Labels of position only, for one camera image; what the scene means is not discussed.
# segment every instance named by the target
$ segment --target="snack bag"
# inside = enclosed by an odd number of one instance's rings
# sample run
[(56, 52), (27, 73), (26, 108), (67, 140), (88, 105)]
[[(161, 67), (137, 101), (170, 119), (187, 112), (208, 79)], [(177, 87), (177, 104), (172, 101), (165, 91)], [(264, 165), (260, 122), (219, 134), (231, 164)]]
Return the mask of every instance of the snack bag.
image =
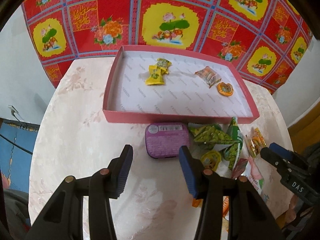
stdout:
[(202, 199), (195, 199), (195, 198), (194, 198), (194, 199), (192, 200), (192, 206), (193, 206), (193, 207), (198, 207), (198, 206), (200, 206), (200, 204), (202, 204), (201, 202), (202, 202)]
[(146, 79), (146, 85), (164, 85), (164, 80), (161, 75), (161, 70), (156, 69), (153, 71), (153, 73), (150, 75), (149, 78)]
[(169, 74), (169, 67), (172, 65), (172, 63), (169, 60), (166, 60), (165, 58), (158, 58), (156, 66), (161, 69), (161, 74)]
[(237, 117), (231, 119), (231, 123), (227, 130), (229, 135), (234, 141), (237, 141), (234, 145), (223, 150), (223, 158), (229, 161), (229, 169), (232, 171), (237, 159), (239, 158), (242, 146), (243, 146), (243, 135), (237, 124)]
[(221, 81), (221, 77), (209, 66), (197, 71), (195, 75), (201, 77), (209, 85), (209, 88)]
[(219, 163), (221, 162), (221, 154), (218, 151), (212, 150), (204, 154), (200, 161), (206, 169), (216, 171)]
[(252, 158), (255, 158), (260, 153), (261, 149), (266, 147), (266, 142), (259, 128), (254, 129), (254, 134), (251, 138), (248, 138), (246, 135), (245, 142)]
[(260, 195), (262, 192), (264, 179), (251, 156), (249, 156), (248, 160), (242, 158), (239, 159), (232, 172), (231, 178), (236, 179), (241, 175), (247, 177), (252, 186)]
[(222, 203), (222, 217), (226, 217), (229, 212), (229, 196), (225, 196)]
[(197, 143), (204, 144), (234, 144), (231, 136), (227, 135), (221, 130), (220, 126), (216, 125), (205, 125), (203, 129), (194, 138)]
[(196, 124), (196, 123), (189, 123), (188, 128), (189, 131), (192, 133), (194, 137), (196, 137), (199, 133), (203, 132), (206, 130), (207, 127), (213, 126), (217, 130), (222, 130), (221, 126), (214, 123), (214, 124), (208, 124), (208, 125), (203, 125), (203, 124)]

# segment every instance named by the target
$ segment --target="pink snack package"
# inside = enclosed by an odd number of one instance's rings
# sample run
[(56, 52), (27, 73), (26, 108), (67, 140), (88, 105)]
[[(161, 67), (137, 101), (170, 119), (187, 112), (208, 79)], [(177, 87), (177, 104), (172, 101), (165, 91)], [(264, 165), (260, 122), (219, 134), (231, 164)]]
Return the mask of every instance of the pink snack package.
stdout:
[(231, 178), (236, 179), (241, 175), (247, 177), (260, 195), (262, 192), (264, 179), (251, 156), (249, 156), (249, 159), (241, 158), (238, 160), (235, 168), (233, 169)]
[(183, 145), (190, 146), (188, 128), (183, 123), (152, 123), (146, 128), (146, 148), (152, 158), (177, 157)]

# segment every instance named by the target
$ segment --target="candy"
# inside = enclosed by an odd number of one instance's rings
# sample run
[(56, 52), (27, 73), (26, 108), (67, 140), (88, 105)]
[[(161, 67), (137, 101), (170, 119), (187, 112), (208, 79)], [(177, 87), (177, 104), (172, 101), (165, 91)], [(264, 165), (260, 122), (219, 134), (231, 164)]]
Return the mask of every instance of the candy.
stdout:
[(261, 151), (263, 147), (266, 147), (266, 142), (259, 130), (259, 128), (254, 129), (254, 134), (251, 138), (245, 136), (245, 142), (250, 155), (255, 158)]
[(229, 212), (229, 197), (226, 196), (222, 203), (222, 217), (225, 217)]
[(248, 160), (241, 158), (237, 162), (232, 172), (231, 178), (236, 179), (239, 176), (247, 177), (247, 179), (250, 181), (250, 183), (256, 189), (259, 195), (261, 194), (264, 179), (251, 156), (249, 156)]
[(212, 150), (204, 154), (200, 161), (206, 169), (216, 171), (219, 163), (221, 162), (221, 154), (218, 151)]
[(146, 80), (146, 85), (164, 85), (164, 80), (160, 69), (153, 70), (153, 73)]
[(218, 124), (210, 124), (210, 125), (200, 125), (200, 124), (193, 124), (193, 123), (189, 123), (188, 125), (189, 127), (189, 131), (193, 134), (194, 137), (196, 137), (199, 133), (205, 131), (206, 129), (208, 129), (208, 126), (214, 126), (215, 129), (217, 130), (222, 130), (220, 125)]
[(149, 66), (149, 73), (150, 75), (153, 74), (157, 69), (159, 69), (156, 65)]
[(158, 58), (157, 61), (158, 62), (156, 66), (161, 69), (161, 74), (169, 74), (168, 68), (172, 65), (172, 63), (169, 60), (166, 60), (165, 58)]
[(231, 84), (225, 84), (224, 82), (221, 82), (217, 85), (218, 92), (226, 97), (230, 97), (233, 94), (233, 87)]
[(221, 80), (221, 77), (209, 66), (197, 71), (195, 75), (201, 77), (209, 85), (209, 88)]

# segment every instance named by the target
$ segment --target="peony flower print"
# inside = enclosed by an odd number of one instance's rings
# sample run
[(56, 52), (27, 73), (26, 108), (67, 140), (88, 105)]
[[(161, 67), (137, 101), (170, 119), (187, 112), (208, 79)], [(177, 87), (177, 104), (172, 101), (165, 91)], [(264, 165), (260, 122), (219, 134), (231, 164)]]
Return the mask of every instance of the peony flower print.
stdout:
[(226, 60), (226, 61), (230, 61), (230, 60), (232, 60), (232, 54), (231, 53), (227, 53), (226, 55), (225, 55), (225, 57), (224, 57), (224, 59)]
[(113, 42), (113, 37), (111, 36), (111, 34), (103, 36), (103, 42), (107, 45), (111, 44)]
[(100, 45), (116, 44), (117, 40), (122, 39), (122, 21), (121, 19), (113, 21), (112, 16), (107, 21), (102, 18), (100, 25), (91, 28), (91, 31), (95, 32), (94, 43), (99, 43)]

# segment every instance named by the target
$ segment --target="white tablecloth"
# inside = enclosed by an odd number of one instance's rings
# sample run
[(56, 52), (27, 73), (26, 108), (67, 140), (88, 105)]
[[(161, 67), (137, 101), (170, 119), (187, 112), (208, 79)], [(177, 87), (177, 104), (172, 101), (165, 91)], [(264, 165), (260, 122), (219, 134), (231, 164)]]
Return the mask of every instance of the white tablecloth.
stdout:
[[(119, 240), (189, 240), (194, 238), (200, 208), (192, 197), (177, 158), (148, 156), (147, 124), (108, 123), (103, 94), (114, 58), (75, 60), (55, 91), (42, 120), (30, 171), (29, 213), (34, 222), (52, 193), (68, 175), (91, 176), (120, 155), (125, 144), (134, 157), (124, 192), (110, 200)], [(243, 134), (259, 127), (266, 143), (292, 150), (284, 119), (270, 93), (245, 81), (260, 112), (252, 124), (239, 125)], [(242, 155), (247, 155), (244, 146)], [(275, 168), (255, 159), (264, 179), (262, 197), (276, 218), (287, 210), (292, 193), (280, 184)], [(88, 199), (84, 200), (84, 239), (89, 239)]]

